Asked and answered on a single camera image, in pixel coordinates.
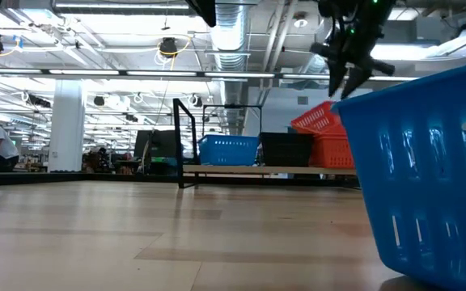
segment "blue plastic basket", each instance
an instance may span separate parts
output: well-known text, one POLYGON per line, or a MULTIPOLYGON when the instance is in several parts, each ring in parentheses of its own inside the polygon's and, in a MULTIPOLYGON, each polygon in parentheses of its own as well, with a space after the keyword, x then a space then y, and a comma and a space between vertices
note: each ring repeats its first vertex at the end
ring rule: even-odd
POLYGON ((381 260, 466 290, 466 66, 334 106, 381 260))
POLYGON ((202 165, 252 166, 258 137, 208 134, 199 141, 202 165))

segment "air duct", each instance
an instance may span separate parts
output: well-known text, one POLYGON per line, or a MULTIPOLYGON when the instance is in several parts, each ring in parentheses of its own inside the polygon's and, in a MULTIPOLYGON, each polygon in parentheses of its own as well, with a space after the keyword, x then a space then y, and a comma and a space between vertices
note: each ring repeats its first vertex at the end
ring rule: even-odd
MULTIPOLYGON (((241 5, 217 5, 217 26, 211 30, 214 49, 218 51, 242 51, 246 45, 248 32, 248 7, 241 5)), ((219 71, 241 72, 246 70, 246 56, 235 54, 215 54, 215 64, 219 71)), ((220 92, 224 104, 245 104, 247 96, 242 96, 242 82, 221 82, 220 92)), ((227 125, 230 134, 240 134, 243 122, 239 118, 245 110, 226 110, 227 125)))
MULTIPOLYGON (((323 43, 327 39, 328 35, 332 31, 332 20, 322 18, 318 31, 315 35, 315 42, 323 43)), ((312 54, 308 59, 307 64, 300 71, 301 74, 321 74, 326 70, 326 62, 324 59, 316 54, 312 54)))
MULTIPOLYGON (((332 31, 332 20, 321 18, 317 28, 317 33, 314 36, 314 41, 323 43, 332 31)), ((299 70, 298 74, 324 74, 328 69, 326 61, 322 56, 312 54, 309 57, 307 63, 299 70)), ((291 88, 298 91, 304 89, 326 89, 328 88, 328 81, 310 81, 302 80, 292 83, 283 84, 282 87, 291 88)))

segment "orange crate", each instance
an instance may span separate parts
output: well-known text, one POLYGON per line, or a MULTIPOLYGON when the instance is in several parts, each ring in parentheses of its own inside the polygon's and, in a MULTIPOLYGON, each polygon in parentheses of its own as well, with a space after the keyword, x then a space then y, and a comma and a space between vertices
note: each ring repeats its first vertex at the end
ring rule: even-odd
POLYGON ((302 116, 290 122, 293 129, 299 133, 314 133, 316 135, 312 147, 312 167, 331 169, 354 169, 354 158, 345 128, 339 116, 330 112, 332 101, 326 101, 305 112, 302 116))
POLYGON ((321 134, 330 129, 339 129, 341 118, 330 112, 330 107, 334 104, 332 101, 325 101, 313 109, 305 112, 302 116, 292 120, 290 125, 298 133, 321 134))

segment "black container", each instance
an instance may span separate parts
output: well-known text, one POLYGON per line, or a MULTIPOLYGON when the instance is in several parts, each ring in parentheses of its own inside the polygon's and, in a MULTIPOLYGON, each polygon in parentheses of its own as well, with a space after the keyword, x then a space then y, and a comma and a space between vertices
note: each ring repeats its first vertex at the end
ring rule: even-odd
POLYGON ((313 134, 261 133, 260 161, 270 167, 308 167, 313 134))

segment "white column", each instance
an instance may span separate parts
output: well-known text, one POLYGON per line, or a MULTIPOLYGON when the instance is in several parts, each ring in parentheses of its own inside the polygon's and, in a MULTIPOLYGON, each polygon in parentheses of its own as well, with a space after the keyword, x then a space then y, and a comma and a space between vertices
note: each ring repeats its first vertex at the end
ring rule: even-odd
POLYGON ((81 80, 57 80, 48 171, 80 171, 87 95, 81 80))

